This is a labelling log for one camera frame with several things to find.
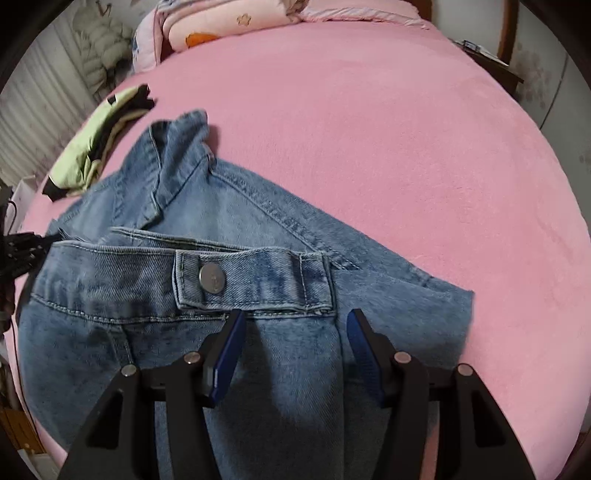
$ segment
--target screw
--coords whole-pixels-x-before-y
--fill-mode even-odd
[[[406,352],[396,352],[394,354],[394,360],[399,364],[409,364],[413,358]]]
[[[464,377],[469,377],[474,373],[474,369],[470,365],[459,364],[457,366],[457,372]]]
[[[122,369],[121,369],[121,374],[124,377],[131,377],[132,375],[135,375],[135,373],[138,371],[138,368],[134,365],[134,364],[129,364],[129,365],[125,365]]]
[[[199,352],[189,352],[183,358],[189,365],[198,364],[201,361],[201,354]]]

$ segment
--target pillow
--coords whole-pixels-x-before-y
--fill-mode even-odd
[[[210,8],[225,4],[228,1],[229,0],[200,0],[199,2],[187,4],[186,7],[182,7],[178,10],[175,10],[164,21],[164,25],[162,26],[162,32],[164,34],[164,37],[168,38],[168,36],[170,35],[170,29],[179,20],[182,20],[183,18],[188,17],[191,14],[202,12],[204,10],[209,10]]]
[[[305,22],[370,20],[428,28],[417,7],[402,0],[310,0],[300,19]]]
[[[168,40],[174,51],[230,35],[299,22],[283,0],[233,0],[192,13],[170,27]]]
[[[134,72],[147,72],[160,63],[162,31],[156,27],[156,10],[152,10],[139,24],[131,44]]]

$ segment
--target orange pattern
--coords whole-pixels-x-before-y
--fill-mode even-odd
[[[218,38],[217,35],[212,35],[211,33],[191,33],[185,39],[185,43],[191,48],[202,43],[207,43],[208,41],[217,40]]]

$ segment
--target curtain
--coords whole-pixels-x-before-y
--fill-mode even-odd
[[[40,182],[97,101],[72,31],[74,1],[31,44],[0,93],[0,178]]]

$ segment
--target wooden furniture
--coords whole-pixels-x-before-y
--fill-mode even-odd
[[[499,41],[499,50],[496,54],[505,63],[511,62],[515,37],[517,36],[517,21],[519,20],[519,0],[505,0],[503,15],[503,30]]]
[[[408,2],[417,7],[421,18],[431,21],[433,15],[433,2],[431,0],[408,0]]]
[[[480,52],[475,52],[466,47],[463,47],[462,50],[478,65],[490,73],[491,77],[499,82],[509,95],[513,97],[515,96],[517,86],[520,83],[523,83],[522,78],[513,73],[508,67],[505,67],[497,61],[491,60]]]

